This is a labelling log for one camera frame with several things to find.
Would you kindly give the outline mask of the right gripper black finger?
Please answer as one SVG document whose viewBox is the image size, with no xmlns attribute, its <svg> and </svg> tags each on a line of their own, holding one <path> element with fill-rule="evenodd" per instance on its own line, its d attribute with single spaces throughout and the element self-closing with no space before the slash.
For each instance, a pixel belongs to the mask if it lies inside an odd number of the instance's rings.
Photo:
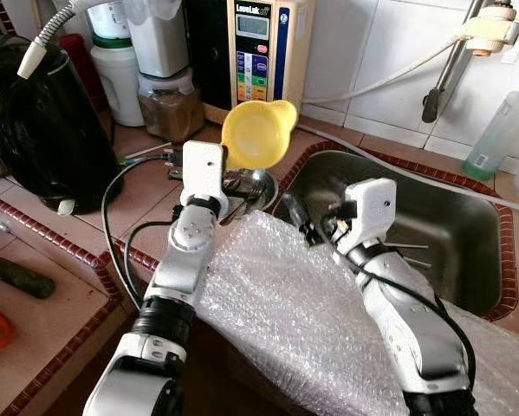
<svg viewBox="0 0 519 416">
<path fill-rule="evenodd" d="M 302 200 L 295 195 L 283 195 L 282 206 L 289 214 L 289 221 L 304 238 L 304 242 L 309 247 L 322 245 L 322 234 L 315 228 L 314 222 L 309 215 L 309 211 L 302 204 Z"/>
</svg>

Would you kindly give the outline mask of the yellow plastic cup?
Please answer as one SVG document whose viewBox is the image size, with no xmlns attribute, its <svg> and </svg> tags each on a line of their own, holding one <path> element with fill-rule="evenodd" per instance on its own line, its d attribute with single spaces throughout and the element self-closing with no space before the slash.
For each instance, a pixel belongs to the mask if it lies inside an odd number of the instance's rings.
<svg viewBox="0 0 519 416">
<path fill-rule="evenodd" d="M 233 107 L 221 126 L 227 169 L 270 169 L 282 161 L 298 115 L 298 108 L 284 100 L 246 101 Z"/>
</svg>

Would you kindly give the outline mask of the shallow steel bowl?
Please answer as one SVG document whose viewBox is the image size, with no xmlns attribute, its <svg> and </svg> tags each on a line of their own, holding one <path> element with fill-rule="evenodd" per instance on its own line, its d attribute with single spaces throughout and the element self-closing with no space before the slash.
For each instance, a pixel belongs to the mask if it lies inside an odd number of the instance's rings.
<svg viewBox="0 0 519 416">
<path fill-rule="evenodd" d="M 247 193 L 247 198 L 229 198 L 229 213 L 224 218 L 224 224 L 251 211 L 268 209 L 274 203 L 276 194 L 278 194 L 278 183 L 267 170 L 247 169 L 242 184 L 242 191 Z"/>
</svg>

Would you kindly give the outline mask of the white stick with green end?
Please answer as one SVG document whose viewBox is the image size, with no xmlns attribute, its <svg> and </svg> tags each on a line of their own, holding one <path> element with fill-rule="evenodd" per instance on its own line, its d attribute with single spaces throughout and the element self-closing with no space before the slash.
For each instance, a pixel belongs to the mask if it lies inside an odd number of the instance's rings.
<svg viewBox="0 0 519 416">
<path fill-rule="evenodd" d="M 140 158 L 140 156 L 144 156 L 148 153 L 164 151 L 165 149 L 168 149 L 168 147 L 171 147 L 171 146 L 172 146 L 172 143 L 159 144 L 159 146 L 148 147 L 148 149 L 139 150 L 137 152 L 133 152 L 132 154 L 125 155 L 123 159 Z"/>
<path fill-rule="evenodd" d="M 181 154 L 179 152 L 168 151 L 154 155 L 133 156 L 132 158 L 124 159 L 123 166 L 136 166 L 137 164 L 153 161 L 163 161 L 168 166 L 180 166 Z"/>
</svg>

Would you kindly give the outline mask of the steel sink basin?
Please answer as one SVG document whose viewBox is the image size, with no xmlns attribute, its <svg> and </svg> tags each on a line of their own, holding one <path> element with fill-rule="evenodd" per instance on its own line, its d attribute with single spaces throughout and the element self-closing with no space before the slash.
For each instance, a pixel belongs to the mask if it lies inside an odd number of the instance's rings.
<svg viewBox="0 0 519 416">
<path fill-rule="evenodd" d="M 394 169 L 351 152 L 312 146 L 283 179 L 282 189 L 319 219 L 339 201 L 338 185 L 394 179 L 397 219 L 386 242 L 398 244 L 446 301 L 488 321 L 512 314 L 519 305 L 512 210 L 443 189 L 453 184 L 489 193 L 464 177 L 402 159 L 391 163 Z"/>
</svg>

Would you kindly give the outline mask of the clear bubble wrap sheet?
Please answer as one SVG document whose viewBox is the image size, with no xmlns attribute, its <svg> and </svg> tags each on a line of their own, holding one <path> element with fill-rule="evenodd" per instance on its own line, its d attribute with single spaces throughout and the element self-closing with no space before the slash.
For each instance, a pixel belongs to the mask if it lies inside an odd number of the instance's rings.
<svg viewBox="0 0 519 416">
<path fill-rule="evenodd" d="M 281 219 L 254 211 L 229 225 L 198 313 L 307 411 L 409 416 L 353 273 Z"/>
</svg>

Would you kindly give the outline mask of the cream water ionizer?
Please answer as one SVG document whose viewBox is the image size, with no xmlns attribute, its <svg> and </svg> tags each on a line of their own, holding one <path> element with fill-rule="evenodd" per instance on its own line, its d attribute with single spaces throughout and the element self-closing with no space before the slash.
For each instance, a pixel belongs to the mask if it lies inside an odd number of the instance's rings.
<svg viewBox="0 0 519 416">
<path fill-rule="evenodd" d="M 302 106 L 317 0 L 183 0 L 204 115 L 247 101 Z"/>
</svg>

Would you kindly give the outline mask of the white jug with green lid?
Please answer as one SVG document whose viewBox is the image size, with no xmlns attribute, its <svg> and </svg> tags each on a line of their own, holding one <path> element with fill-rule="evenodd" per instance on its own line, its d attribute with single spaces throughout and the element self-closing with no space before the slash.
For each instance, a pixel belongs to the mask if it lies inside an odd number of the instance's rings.
<svg viewBox="0 0 519 416">
<path fill-rule="evenodd" d="M 92 35 L 90 58 L 101 80 L 113 119 L 125 127 L 144 127 L 138 102 L 138 61 L 129 38 Z"/>
</svg>

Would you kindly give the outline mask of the white plastic container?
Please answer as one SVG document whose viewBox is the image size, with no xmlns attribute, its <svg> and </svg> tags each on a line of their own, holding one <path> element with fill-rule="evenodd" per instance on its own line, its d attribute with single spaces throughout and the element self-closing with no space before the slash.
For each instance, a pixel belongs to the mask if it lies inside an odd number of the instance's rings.
<svg viewBox="0 0 519 416">
<path fill-rule="evenodd" d="M 183 0 L 123 0 L 138 70 L 172 78 L 189 64 Z"/>
</svg>

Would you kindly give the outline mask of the soap bottle with blue cap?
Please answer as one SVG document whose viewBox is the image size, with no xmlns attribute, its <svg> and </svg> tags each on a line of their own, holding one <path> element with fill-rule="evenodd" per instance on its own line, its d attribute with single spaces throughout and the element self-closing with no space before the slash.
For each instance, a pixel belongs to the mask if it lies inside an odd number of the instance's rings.
<svg viewBox="0 0 519 416">
<path fill-rule="evenodd" d="M 470 150 L 462 172 L 465 177 L 488 181 L 498 171 L 506 156 L 519 143 L 519 91 L 509 92 Z"/>
</svg>

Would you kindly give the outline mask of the red canister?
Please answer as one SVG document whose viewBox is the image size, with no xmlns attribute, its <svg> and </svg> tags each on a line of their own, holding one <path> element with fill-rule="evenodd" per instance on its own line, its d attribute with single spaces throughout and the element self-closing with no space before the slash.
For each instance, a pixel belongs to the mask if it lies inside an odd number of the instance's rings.
<svg viewBox="0 0 519 416">
<path fill-rule="evenodd" d="M 94 67 L 92 56 L 90 56 L 88 49 L 86 49 L 85 42 L 82 40 L 81 35 L 78 35 L 78 33 L 62 35 L 60 44 L 62 48 L 68 52 L 69 59 L 77 71 L 78 78 L 80 78 L 82 86 L 88 91 L 89 98 L 93 102 L 96 110 L 107 110 L 109 108 L 107 95 L 105 95 L 100 76 Z"/>
</svg>

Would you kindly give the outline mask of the black electric kettle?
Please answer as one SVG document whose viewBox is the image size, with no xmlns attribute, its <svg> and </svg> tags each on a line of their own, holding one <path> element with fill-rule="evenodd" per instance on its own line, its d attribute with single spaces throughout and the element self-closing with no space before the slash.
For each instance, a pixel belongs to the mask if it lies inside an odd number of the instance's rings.
<svg viewBox="0 0 519 416">
<path fill-rule="evenodd" d="M 120 164 L 65 50 L 50 44 L 33 75 L 17 74 L 29 45 L 0 36 L 0 163 L 48 209 L 93 213 Z"/>
</svg>

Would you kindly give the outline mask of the white tub with label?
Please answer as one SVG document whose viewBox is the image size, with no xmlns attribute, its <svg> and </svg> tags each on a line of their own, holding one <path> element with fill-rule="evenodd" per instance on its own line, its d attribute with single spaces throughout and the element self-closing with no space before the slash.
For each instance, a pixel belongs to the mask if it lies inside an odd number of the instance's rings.
<svg viewBox="0 0 519 416">
<path fill-rule="evenodd" d="M 131 39 L 123 0 L 101 3 L 86 10 L 94 35 L 103 39 Z"/>
</svg>

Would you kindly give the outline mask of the dark green oblong object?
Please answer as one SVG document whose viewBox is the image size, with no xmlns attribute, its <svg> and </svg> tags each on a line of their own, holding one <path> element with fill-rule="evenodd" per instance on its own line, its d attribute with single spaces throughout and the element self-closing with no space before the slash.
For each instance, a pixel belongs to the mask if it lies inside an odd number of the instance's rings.
<svg viewBox="0 0 519 416">
<path fill-rule="evenodd" d="M 48 300 L 56 289 L 55 282 L 27 267 L 0 257 L 0 281 L 36 297 L 37 300 Z"/>
</svg>

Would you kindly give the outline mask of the cream faucet filter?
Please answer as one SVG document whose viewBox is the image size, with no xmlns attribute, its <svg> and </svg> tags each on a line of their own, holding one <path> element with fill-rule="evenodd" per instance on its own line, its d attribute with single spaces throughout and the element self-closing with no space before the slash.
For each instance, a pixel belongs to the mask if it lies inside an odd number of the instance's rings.
<svg viewBox="0 0 519 416">
<path fill-rule="evenodd" d="M 504 45 L 513 45 L 519 38 L 517 10 L 511 0 L 494 0 L 462 25 L 456 39 L 475 56 L 489 56 L 501 52 Z"/>
</svg>

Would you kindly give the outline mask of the chrome wall faucet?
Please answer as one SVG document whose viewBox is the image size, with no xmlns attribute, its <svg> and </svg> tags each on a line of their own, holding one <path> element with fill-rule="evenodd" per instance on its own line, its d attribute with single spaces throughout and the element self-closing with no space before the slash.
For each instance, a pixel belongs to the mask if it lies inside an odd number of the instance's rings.
<svg viewBox="0 0 519 416">
<path fill-rule="evenodd" d="M 468 68 L 473 56 L 473 52 L 466 48 L 465 41 L 458 41 L 453 44 L 441 75 L 438 76 L 436 86 L 430 88 L 428 94 L 423 98 L 422 122 L 433 123 L 437 121 L 444 107 L 443 102 L 446 94 L 456 90 L 458 81 L 464 75 L 464 71 Z"/>
</svg>

